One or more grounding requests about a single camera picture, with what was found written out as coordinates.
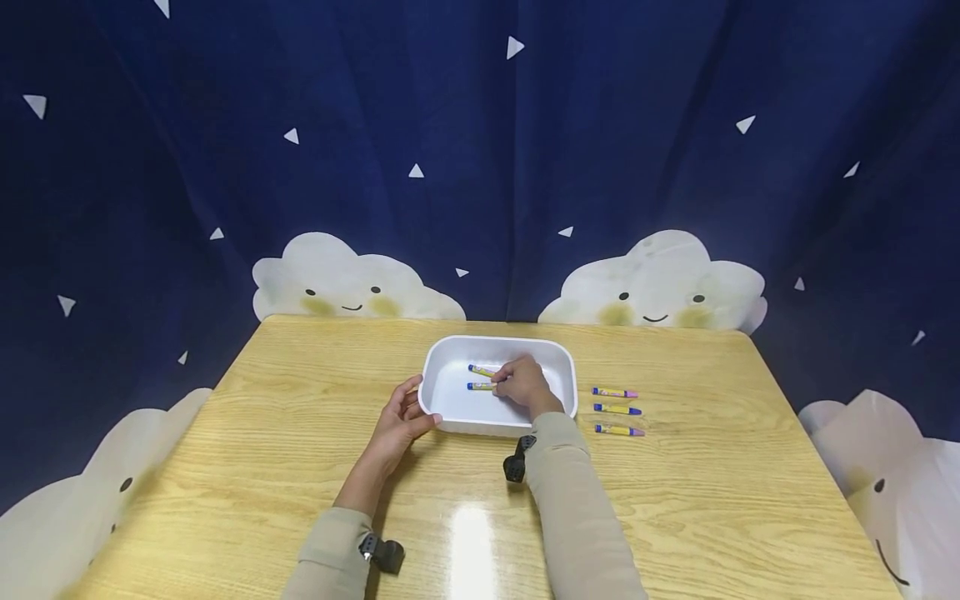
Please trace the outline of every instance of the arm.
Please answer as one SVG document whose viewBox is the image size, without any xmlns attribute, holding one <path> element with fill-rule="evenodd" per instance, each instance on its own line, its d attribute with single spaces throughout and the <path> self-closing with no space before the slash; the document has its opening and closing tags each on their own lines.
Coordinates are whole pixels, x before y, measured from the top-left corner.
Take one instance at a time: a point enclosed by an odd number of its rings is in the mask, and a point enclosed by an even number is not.
<svg viewBox="0 0 960 600">
<path fill-rule="evenodd" d="M 411 377 L 394 390 L 333 507 L 320 515 L 300 549 L 283 600 L 364 597 L 370 564 L 358 548 L 371 530 L 383 485 L 413 440 L 441 421 L 440 415 L 425 415 L 417 403 L 412 390 L 420 381 L 420 375 Z"/>
<path fill-rule="evenodd" d="M 515 364 L 520 361 L 535 369 Z M 550 392 L 540 365 L 520 358 L 493 379 L 502 382 L 497 395 L 527 406 L 534 423 L 537 442 L 526 453 L 527 483 L 540 510 L 547 577 L 555 596 L 645 600 L 630 544 L 590 463 L 587 443 Z"/>
</svg>

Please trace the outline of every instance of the left hand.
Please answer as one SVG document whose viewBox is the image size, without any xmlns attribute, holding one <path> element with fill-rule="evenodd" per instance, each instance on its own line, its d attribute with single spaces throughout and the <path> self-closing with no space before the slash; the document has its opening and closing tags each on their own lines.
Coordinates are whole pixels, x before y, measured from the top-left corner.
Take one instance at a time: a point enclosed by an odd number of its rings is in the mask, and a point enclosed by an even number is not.
<svg viewBox="0 0 960 600">
<path fill-rule="evenodd" d="M 410 444 L 444 420 L 439 414 L 427 415 L 417 402 L 414 389 L 423 381 L 423 375 L 414 375 L 396 386 L 390 401 L 380 411 L 373 435 L 361 460 L 380 465 L 385 476 L 400 464 Z"/>
</svg>

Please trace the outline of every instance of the beige sleeve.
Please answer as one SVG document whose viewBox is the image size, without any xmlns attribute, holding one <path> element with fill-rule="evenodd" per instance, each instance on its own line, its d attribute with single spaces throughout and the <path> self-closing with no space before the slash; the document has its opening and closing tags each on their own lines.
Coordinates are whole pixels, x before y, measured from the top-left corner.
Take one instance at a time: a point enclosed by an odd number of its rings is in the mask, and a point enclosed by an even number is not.
<svg viewBox="0 0 960 600">
<path fill-rule="evenodd" d="M 320 515 L 282 600 L 362 600 L 370 564 L 358 548 L 370 530 L 370 517 L 357 511 L 331 508 Z"/>
<path fill-rule="evenodd" d="M 546 571 L 557 600 L 646 599 L 630 544 L 597 478 L 587 443 L 563 413 L 534 421 L 527 484 L 540 509 Z"/>
</svg>

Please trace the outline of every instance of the cloud decoration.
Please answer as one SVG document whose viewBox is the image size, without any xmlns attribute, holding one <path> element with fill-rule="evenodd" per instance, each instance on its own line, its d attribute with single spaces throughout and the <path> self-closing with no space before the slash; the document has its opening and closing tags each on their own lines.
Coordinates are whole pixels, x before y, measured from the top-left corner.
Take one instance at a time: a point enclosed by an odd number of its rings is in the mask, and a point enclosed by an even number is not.
<svg viewBox="0 0 960 600">
<path fill-rule="evenodd" d="M 643 238 L 623 256 L 571 273 L 538 321 L 752 333 L 767 312 L 763 285 L 750 267 L 711 261 L 695 235 L 668 229 Z"/>
<path fill-rule="evenodd" d="M 456 300 L 423 285 L 417 272 L 381 254 L 361 254 L 328 233 L 290 240 L 281 258 L 253 265 L 253 312 L 323 317 L 464 320 Z"/>
<path fill-rule="evenodd" d="M 814 402 L 800 419 L 900 593 L 956 597 L 960 444 L 925 438 L 902 405 L 872 390 L 846 406 Z"/>
<path fill-rule="evenodd" d="M 120 525 L 137 487 L 167 458 L 210 392 L 194 390 L 169 411 L 129 413 L 81 474 L 31 493 L 0 516 L 4 597 L 53 598 L 78 581 Z"/>
</svg>

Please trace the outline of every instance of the white plastic tray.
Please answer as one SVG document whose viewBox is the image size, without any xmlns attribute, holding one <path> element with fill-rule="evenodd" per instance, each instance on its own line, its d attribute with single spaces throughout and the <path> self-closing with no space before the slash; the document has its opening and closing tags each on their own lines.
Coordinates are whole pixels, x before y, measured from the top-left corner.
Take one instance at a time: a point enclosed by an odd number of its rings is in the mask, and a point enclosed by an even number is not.
<svg viewBox="0 0 960 600">
<path fill-rule="evenodd" d="M 543 367 L 543 376 L 564 410 L 577 414 L 577 373 L 566 348 L 548 340 L 494 338 L 472 335 L 445 337 L 430 349 L 423 365 L 418 400 L 426 413 L 440 413 L 440 429 L 453 433 L 518 438 L 530 433 L 533 423 L 526 409 L 493 392 L 467 389 L 469 382 L 490 381 L 471 372 L 468 365 L 496 371 L 522 354 L 531 354 Z"/>
</svg>

